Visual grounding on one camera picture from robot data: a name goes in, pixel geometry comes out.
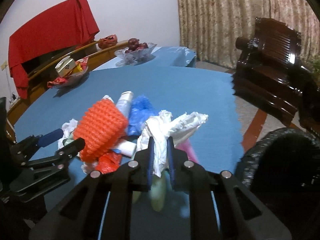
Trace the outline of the white toothpaste tube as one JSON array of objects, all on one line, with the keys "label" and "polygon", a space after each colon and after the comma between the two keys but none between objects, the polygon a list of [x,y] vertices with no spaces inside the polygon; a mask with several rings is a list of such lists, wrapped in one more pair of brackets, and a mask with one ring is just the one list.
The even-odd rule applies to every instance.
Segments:
[{"label": "white toothpaste tube", "polygon": [[[121,94],[116,103],[116,108],[129,120],[129,113],[131,110],[131,103],[133,99],[133,92],[125,91]],[[126,157],[132,157],[136,151],[136,144],[125,139],[119,139],[116,145],[112,148],[116,154],[122,154]]]}]

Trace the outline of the pink face mask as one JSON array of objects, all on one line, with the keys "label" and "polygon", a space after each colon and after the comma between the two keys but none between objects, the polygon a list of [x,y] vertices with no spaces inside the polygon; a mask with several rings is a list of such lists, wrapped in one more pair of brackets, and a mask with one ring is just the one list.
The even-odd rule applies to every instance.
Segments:
[{"label": "pink face mask", "polygon": [[193,161],[194,163],[199,164],[199,160],[198,157],[192,147],[192,144],[190,142],[189,139],[187,139],[186,141],[180,143],[179,145],[177,145],[176,147],[179,150],[184,151],[187,154],[188,160]]}]

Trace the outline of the beige patterned curtain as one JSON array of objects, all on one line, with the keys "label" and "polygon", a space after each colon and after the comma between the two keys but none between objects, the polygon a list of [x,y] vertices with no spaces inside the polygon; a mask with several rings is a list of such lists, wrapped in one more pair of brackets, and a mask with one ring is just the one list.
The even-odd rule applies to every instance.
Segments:
[{"label": "beige patterned curtain", "polygon": [[234,68],[239,36],[251,37],[257,17],[286,23],[302,35],[302,57],[319,55],[319,19],[307,0],[178,0],[180,44],[201,61]]}]

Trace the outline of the glass fruit bowl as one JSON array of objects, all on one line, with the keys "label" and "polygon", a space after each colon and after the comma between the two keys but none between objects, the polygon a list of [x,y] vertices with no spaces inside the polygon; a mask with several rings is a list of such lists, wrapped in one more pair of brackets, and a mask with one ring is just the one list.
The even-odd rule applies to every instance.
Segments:
[{"label": "glass fruit bowl", "polygon": [[152,54],[152,52],[154,48],[157,46],[157,44],[154,44],[154,43],[147,43],[147,45],[148,45],[148,48],[137,49],[129,53],[127,53],[129,49],[127,47],[125,49],[116,50],[114,54],[116,55],[116,57],[119,57],[121,59],[121,63],[125,63],[125,64],[144,63],[155,57]]}]

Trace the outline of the red bag on cabinet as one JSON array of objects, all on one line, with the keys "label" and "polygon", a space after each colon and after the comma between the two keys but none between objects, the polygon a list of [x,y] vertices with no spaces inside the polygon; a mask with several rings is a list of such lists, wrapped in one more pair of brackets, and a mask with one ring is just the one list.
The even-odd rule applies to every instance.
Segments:
[{"label": "red bag on cabinet", "polygon": [[118,38],[116,36],[116,34],[113,35],[109,35],[105,38],[101,38],[98,41],[98,47],[100,49],[106,49],[106,48],[110,48],[112,46],[115,46],[118,43]]}]

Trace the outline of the red plastic bag scrap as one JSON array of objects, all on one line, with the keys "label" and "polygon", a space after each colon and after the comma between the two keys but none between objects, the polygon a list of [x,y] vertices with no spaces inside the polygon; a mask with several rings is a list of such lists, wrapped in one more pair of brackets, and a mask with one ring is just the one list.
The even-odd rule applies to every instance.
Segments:
[{"label": "red plastic bag scrap", "polygon": [[121,154],[117,154],[113,151],[108,151],[99,157],[98,164],[95,169],[102,174],[114,172],[120,166],[121,159]]}]

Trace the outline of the blue plastic bag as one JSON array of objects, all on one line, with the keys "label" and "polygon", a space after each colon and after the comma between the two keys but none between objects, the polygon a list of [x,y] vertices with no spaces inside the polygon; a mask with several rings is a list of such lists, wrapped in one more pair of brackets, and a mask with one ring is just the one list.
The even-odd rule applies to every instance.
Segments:
[{"label": "blue plastic bag", "polygon": [[145,127],[146,120],[151,116],[157,115],[158,112],[146,96],[140,95],[136,97],[131,103],[127,135],[140,136]]}]

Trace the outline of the dark red apples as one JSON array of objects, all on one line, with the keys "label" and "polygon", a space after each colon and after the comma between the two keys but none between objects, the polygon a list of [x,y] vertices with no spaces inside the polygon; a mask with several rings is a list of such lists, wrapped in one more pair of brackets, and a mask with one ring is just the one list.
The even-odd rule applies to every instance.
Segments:
[{"label": "dark red apples", "polygon": [[127,53],[131,53],[133,51],[147,49],[147,48],[148,48],[147,43],[140,43],[139,39],[131,38],[128,40],[128,47],[127,47],[127,50],[125,51],[125,53],[127,54]]}]

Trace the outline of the glass snack dish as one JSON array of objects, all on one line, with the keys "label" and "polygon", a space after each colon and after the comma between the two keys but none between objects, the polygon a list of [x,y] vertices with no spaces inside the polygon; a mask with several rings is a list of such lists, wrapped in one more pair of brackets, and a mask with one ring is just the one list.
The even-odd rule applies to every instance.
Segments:
[{"label": "glass snack dish", "polygon": [[88,73],[88,57],[76,60],[76,67],[70,71],[66,76],[57,77],[53,81],[47,82],[48,88],[64,88],[64,87],[73,87],[78,84],[82,78]]}]

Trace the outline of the red cloth cover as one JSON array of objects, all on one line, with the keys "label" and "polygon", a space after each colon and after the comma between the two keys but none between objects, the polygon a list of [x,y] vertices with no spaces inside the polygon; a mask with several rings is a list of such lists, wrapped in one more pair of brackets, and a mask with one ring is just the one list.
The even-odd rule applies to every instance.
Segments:
[{"label": "red cloth cover", "polygon": [[33,17],[9,37],[8,65],[18,96],[28,97],[22,64],[52,51],[83,46],[99,33],[87,0],[66,0]]}]

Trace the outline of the blue round tablecloth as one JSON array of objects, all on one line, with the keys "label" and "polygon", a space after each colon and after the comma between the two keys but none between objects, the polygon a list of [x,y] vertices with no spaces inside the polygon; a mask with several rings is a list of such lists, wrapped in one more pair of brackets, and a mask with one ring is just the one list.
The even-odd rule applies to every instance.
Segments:
[{"label": "blue round tablecloth", "polygon": [[[232,77],[211,70],[140,65],[92,71],[78,87],[65,93],[49,89],[32,103],[15,124],[17,140],[47,134],[71,119],[80,121],[104,95],[116,103],[129,90],[135,98],[146,96],[157,112],[171,112],[172,119],[183,113],[207,114],[207,122],[190,137],[199,163],[215,173],[234,172],[244,150]],[[74,158],[71,181],[45,195],[47,211],[85,178],[81,165]],[[188,195],[167,189],[164,208],[156,212],[148,194],[142,193],[132,206],[130,231],[131,239],[191,239]]]}]

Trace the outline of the wooden tv cabinet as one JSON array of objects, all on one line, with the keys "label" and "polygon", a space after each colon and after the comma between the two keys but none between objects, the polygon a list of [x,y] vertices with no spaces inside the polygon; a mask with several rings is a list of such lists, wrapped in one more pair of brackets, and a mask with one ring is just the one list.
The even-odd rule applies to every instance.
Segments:
[{"label": "wooden tv cabinet", "polygon": [[28,97],[26,99],[17,99],[17,102],[10,107],[7,117],[7,135],[12,141],[16,140],[14,126],[22,114],[44,93],[48,90],[47,82],[55,79],[57,74],[54,73],[54,68],[57,63],[64,57],[70,56],[75,60],[88,58],[88,70],[92,71],[103,63],[115,57],[114,52],[118,49],[127,47],[127,40],[119,41],[114,46],[100,49],[98,42],[94,41],[90,44],[82,46],[73,51],[67,50],[66,54],[60,53],[51,60],[37,67],[33,72],[28,74],[29,87]]}]

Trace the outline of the white plastic bag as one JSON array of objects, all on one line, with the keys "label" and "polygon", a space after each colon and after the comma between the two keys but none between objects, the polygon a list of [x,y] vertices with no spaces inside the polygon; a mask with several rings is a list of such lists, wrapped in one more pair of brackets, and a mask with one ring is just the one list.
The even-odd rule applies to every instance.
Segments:
[{"label": "white plastic bag", "polygon": [[198,112],[184,113],[174,120],[172,113],[162,110],[157,116],[149,117],[144,125],[140,137],[137,139],[137,151],[148,148],[149,139],[154,140],[154,159],[152,174],[162,176],[168,166],[167,140],[172,137],[174,145],[178,146],[191,137],[202,124],[208,120],[208,115]]}]

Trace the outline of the crumpled white tissue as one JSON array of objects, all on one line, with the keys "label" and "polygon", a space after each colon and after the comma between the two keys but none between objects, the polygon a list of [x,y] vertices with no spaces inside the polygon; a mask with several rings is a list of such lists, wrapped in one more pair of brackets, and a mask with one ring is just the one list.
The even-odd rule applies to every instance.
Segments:
[{"label": "crumpled white tissue", "polygon": [[73,132],[78,125],[78,120],[72,119],[69,122],[65,122],[61,129],[63,131],[63,136],[58,140],[58,149],[65,147],[74,141]]}]

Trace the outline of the green potted plant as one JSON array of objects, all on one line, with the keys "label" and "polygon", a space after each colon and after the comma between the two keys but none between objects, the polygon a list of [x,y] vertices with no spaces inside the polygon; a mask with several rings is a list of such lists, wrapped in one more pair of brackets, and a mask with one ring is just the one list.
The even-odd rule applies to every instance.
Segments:
[{"label": "green potted plant", "polygon": [[319,55],[313,57],[310,59],[309,64],[312,69],[312,73],[317,81],[319,81],[320,77],[320,57]]}]

